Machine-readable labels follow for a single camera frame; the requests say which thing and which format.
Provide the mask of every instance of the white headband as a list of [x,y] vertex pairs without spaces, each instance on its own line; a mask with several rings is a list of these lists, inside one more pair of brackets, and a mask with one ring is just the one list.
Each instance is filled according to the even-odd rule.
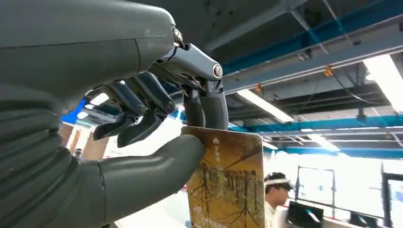
[[267,180],[266,185],[273,185],[273,184],[290,184],[291,181],[288,179],[274,179],[274,180]]

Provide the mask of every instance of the cable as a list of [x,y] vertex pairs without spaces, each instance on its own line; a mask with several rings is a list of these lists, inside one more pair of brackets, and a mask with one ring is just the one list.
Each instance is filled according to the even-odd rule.
[[348,88],[346,88],[346,87],[341,83],[340,79],[336,76],[336,74],[333,74],[333,76],[335,77],[335,79],[337,80],[337,82],[341,85],[341,87],[342,87],[348,94],[350,94],[352,97],[354,97],[354,98],[356,98],[356,99],[358,99],[358,100],[360,100],[360,101],[363,101],[363,102],[365,102],[365,103],[368,103],[368,104],[370,104],[370,105],[384,105],[384,104],[385,104],[385,103],[381,103],[381,102],[367,101],[367,100],[365,100],[365,99],[360,98],[359,96],[353,94]]
[[317,89],[319,88],[319,85],[320,85],[321,82],[322,82],[322,80],[320,79],[320,80],[316,83],[315,88],[314,88],[314,90],[313,90],[312,93],[311,93],[311,96],[309,96],[309,98],[308,98],[297,110],[295,110],[295,111],[294,111],[293,113],[291,113],[290,115],[295,115],[295,114],[298,113],[299,110],[305,108],[305,106],[306,106],[306,105],[312,100],[312,98],[315,96],[316,91],[317,91]]

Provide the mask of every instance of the door frame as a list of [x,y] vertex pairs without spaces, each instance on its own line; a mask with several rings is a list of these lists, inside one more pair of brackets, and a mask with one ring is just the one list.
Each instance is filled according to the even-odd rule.
[[391,195],[388,181],[403,181],[403,174],[382,173],[382,199],[384,205],[384,226],[392,227]]

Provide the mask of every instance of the white wall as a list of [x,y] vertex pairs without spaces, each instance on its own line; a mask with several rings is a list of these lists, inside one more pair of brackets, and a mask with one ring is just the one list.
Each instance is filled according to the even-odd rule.
[[[147,156],[181,134],[183,124],[178,119],[166,118],[161,126],[143,141],[117,148],[117,137],[111,137],[104,158],[122,156]],[[158,203],[118,221],[119,228],[169,227],[185,228],[190,220],[187,193],[180,191]]]

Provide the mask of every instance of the glass door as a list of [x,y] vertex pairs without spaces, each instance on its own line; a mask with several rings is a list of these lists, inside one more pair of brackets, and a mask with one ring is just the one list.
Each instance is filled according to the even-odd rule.
[[403,227],[403,175],[384,173],[384,211],[385,226]]

